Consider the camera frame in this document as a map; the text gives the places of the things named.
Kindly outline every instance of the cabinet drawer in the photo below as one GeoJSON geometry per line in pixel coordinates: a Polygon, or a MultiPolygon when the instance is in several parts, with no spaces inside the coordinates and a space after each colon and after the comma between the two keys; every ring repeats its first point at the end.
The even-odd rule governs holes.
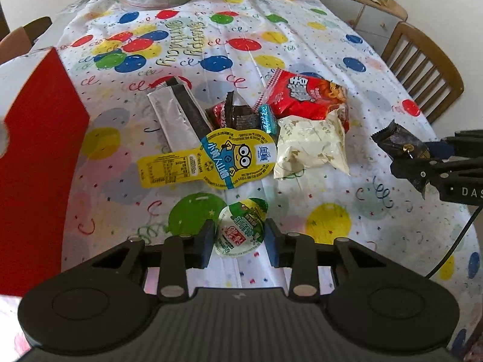
{"type": "Polygon", "coordinates": [[[362,4],[352,0],[320,0],[334,15],[353,27],[362,4]]]}
{"type": "Polygon", "coordinates": [[[381,55],[384,51],[387,42],[389,42],[389,38],[381,37],[380,35],[375,35],[372,33],[367,33],[365,31],[357,30],[357,33],[364,38],[364,40],[371,45],[374,51],[381,55]]]}
{"type": "Polygon", "coordinates": [[[396,24],[400,21],[401,19],[399,17],[366,6],[357,24],[356,31],[365,31],[366,33],[373,33],[381,37],[390,38],[396,24]]]}

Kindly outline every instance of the cabinet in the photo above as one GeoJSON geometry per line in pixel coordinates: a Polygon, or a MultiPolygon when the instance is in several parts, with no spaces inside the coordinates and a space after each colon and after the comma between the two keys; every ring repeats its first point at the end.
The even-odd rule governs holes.
{"type": "Polygon", "coordinates": [[[372,0],[320,1],[351,26],[378,54],[384,51],[396,25],[408,18],[406,10],[394,0],[388,6],[372,0]]]}

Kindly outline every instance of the red snack package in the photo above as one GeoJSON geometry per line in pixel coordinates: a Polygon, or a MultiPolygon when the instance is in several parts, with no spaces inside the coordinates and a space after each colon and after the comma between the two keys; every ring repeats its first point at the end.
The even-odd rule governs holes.
{"type": "Polygon", "coordinates": [[[299,116],[308,119],[325,119],[338,110],[345,131],[349,130],[349,113],[346,89],[325,79],[298,75],[277,69],[258,100],[270,105],[277,119],[299,116]]]}

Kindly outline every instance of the red box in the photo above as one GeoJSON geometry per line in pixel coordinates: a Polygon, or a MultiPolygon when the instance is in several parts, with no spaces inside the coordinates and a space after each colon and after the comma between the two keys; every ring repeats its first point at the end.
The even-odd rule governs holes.
{"type": "Polygon", "coordinates": [[[23,296],[60,272],[89,115],[55,49],[1,65],[0,86],[0,294],[23,296]]]}

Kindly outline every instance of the tablecloth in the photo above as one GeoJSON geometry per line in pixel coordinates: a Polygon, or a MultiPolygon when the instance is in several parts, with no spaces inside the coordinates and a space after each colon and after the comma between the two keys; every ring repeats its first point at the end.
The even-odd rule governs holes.
{"type": "MultiPolygon", "coordinates": [[[[422,140],[435,134],[381,58],[319,0],[193,0],[137,11],[120,0],[91,0],[66,28],[57,50],[91,116],[67,211],[63,269],[129,236],[147,244],[196,232],[205,219],[240,199],[258,197],[284,231],[319,243],[349,237],[426,274],[469,218],[463,205],[426,199],[390,173],[391,160],[370,135],[395,119],[422,140]],[[201,181],[143,189],[136,161],[169,152],[147,90],[179,76],[203,107],[237,90],[254,105],[277,68],[324,77],[348,89],[350,176],[326,165],[296,176],[271,176],[216,191],[201,181]]],[[[480,249],[470,229],[434,276],[458,299],[461,315],[450,347],[462,347],[481,316],[480,249]]],[[[321,291],[333,290],[320,268],[321,291]]],[[[239,258],[213,253],[205,270],[189,270],[194,287],[287,288],[290,271],[270,267],[262,245],[239,258]]],[[[153,289],[150,276],[146,289],[153,289]]]]}

